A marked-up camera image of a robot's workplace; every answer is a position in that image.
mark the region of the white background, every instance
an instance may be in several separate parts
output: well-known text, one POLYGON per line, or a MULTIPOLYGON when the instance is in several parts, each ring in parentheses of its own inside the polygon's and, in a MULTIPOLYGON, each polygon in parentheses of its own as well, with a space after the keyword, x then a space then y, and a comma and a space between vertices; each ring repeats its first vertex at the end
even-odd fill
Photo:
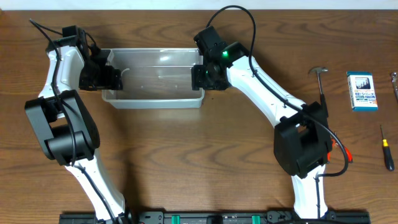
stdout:
POLYGON ((398 0, 0 0, 2 10, 220 9, 398 9, 398 0))

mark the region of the red object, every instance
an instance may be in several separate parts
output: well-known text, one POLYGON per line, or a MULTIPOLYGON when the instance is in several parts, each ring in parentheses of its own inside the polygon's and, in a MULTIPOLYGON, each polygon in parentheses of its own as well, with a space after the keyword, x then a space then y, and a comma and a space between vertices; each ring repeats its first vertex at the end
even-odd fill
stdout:
MULTIPOLYGON (((332 139, 331 142, 332 142, 331 147, 334 147, 335 144, 336 144, 336 141, 334 139, 332 139)), ((344 146, 344 150, 347 153, 348 162, 352 163, 353 162, 353 155, 350 153, 350 151, 345 146, 344 146)), ((330 152, 328 152, 328 162, 330 162, 330 152)))

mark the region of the wooden surface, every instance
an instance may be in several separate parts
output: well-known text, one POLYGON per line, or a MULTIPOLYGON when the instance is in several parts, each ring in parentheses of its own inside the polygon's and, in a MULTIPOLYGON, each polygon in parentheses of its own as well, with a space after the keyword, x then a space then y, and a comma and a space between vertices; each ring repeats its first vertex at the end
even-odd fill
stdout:
MULTIPOLYGON (((93 207, 65 168, 48 160, 24 112, 43 88, 47 41, 28 21, 50 28, 79 25, 100 47, 196 47, 193 36, 213 11, 3 12, 0 16, 0 223, 58 223, 63 212, 93 207)), ((389 74, 398 70, 397 11, 253 11, 254 56, 288 92, 318 100, 311 67, 329 68, 323 86, 330 128, 350 149, 354 164, 325 179, 333 209, 370 212, 373 223, 398 220, 398 171, 384 167, 383 124, 398 166, 398 104, 389 74), (354 113, 346 71, 374 75, 379 111, 354 113)), ((213 23, 229 43, 249 46, 252 26, 239 11, 213 23)), ((290 177, 278 165, 273 128, 238 90, 207 91, 200 109, 116 110, 101 93, 81 91, 101 136, 112 180, 132 207, 190 210, 292 208, 290 177)), ((328 172, 341 169, 339 150, 328 172)))

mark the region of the yellow and black screwdriver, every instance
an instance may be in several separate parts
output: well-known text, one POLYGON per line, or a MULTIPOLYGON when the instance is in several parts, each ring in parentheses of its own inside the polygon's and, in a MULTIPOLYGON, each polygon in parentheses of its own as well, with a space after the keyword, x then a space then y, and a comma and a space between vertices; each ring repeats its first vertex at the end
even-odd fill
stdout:
POLYGON ((393 171, 395 169, 394 161, 392 160, 390 147, 388 146, 387 140, 384 137, 383 126, 380 125, 380 129, 381 129, 381 136, 383 138, 384 163, 386 164, 387 170, 393 171))

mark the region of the green tape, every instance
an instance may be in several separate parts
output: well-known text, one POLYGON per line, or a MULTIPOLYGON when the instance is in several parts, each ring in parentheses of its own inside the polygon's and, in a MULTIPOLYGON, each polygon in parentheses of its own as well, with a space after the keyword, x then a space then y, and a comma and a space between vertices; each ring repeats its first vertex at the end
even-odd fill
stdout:
POLYGON ((180 216, 172 215, 172 224, 180 224, 180 216))
POLYGON ((261 223, 261 218, 259 215, 253 215, 251 217, 251 220, 253 222, 253 224, 260 224, 261 223))

